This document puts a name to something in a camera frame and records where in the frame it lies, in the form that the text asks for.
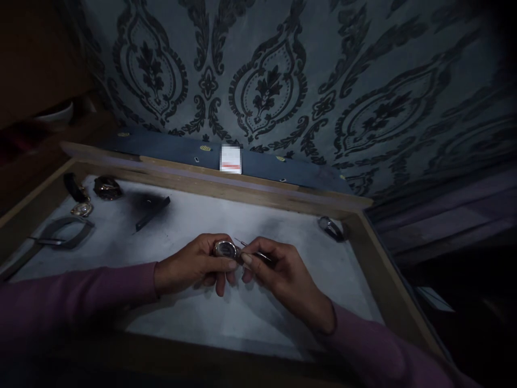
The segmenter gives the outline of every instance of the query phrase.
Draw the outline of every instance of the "person's left hand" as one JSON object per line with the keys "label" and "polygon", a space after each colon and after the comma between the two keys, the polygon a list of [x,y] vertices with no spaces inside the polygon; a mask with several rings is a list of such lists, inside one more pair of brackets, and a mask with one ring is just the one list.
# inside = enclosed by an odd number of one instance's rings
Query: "person's left hand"
{"label": "person's left hand", "polygon": [[203,277],[205,286],[213,286],[219,296],[225,293],[225,273],[230,284],[235,284],[237,262],[210,254],[217,241],[232,241],[227,234],[200,234],[174,255],[155,267],[155,289],[158,295],[181,292]]}

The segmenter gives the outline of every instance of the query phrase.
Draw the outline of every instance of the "price tag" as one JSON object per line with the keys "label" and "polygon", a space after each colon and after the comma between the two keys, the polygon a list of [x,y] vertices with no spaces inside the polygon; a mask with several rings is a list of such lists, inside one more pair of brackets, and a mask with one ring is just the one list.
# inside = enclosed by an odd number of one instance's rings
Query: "price tag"
{"label": "price tag", "polygon": [[242,174],[240,146],[229,144],[222,145],[219,170],[230,174]]}

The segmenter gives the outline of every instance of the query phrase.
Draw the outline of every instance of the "wallpaper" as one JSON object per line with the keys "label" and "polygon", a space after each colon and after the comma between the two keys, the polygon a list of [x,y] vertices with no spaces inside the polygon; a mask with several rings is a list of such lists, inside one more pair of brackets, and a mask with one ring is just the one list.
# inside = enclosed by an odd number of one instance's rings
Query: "wallpaper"
{"label": "wallpaper", "polygon": [[121,125],[326,164],[378,201],[515,149],[497,22],[460,0],[61,0]]}

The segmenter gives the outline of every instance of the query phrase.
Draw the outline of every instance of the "pink sleeve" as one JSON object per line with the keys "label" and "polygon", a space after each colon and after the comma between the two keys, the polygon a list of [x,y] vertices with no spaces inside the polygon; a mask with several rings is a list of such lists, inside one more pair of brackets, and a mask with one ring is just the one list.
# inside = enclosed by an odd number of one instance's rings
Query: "pink sleeve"
{"label": "pink sleeve", "polygon": [[96,313],[157,300],[156,263],[0,285],[0,343],[73,329]]}
{"label": "pink sleeve", "polygon": [[385,326],[366,321],[333,303],[336,330],[318,335],[337,350],[368,387],[480,387],[445,361],[437,361],[398,338]]}

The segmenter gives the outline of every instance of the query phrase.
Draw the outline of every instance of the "finger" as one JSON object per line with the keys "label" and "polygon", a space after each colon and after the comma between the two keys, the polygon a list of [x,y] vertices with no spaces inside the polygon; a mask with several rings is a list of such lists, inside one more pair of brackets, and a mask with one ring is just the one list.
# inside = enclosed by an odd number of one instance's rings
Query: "finger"
{"label": "finger", "polygon": [[233,259],[205,256],[204,272],[231,272],[235,271],[237,266]]}
{"label": "finger", "polygon": [[281,260],[293,248],[294,247],[289,244],[283,244],[281,242],[270,240],[265,237],[257,237],[255,240],[250,242],[248,246],[244,247],[242,251],[249,254],[255,252],[267,253],[272,257]]}
{"label": "finger", "polygon": [[205,254],[211,254],[214,245],[217,241],[232,241],[232,238],[226,233],[203,233],[197,236],[196,241],[198,242],[199,247]]}
{"label": "finger", "polygon": [[242,276],[242,281],[244,282],[244,284],[248,284],[251,282],[251,280],[253,280],[253,272],[251,272],[251,270],[245,268],[244,275]]}
{"label": "finger", "polygon": [[230,283],[230,285],[235,286],[237,284],[237,281],[235,280],[235,272],[227,272],[226,280],[228,280],[228,283]]}
{"label": "finger", "polygon": [[267,287],[270,287],[276,281],[278,274],[258,257],[243,252],[241,253],[241,258]]}
{"label": "finger", "polygon": [[205,279],[203,280],[203,286],[211,287],[215,284],[215,272],[210,272],[206,274]]}
{"label": "finger", "polygon": [[225,273],[218,272],[216,277],[217,277],[217,284],[215,285],[215,292],[217,293],[218,296],[223,297],[225,294],[225,285],[226,285]]}

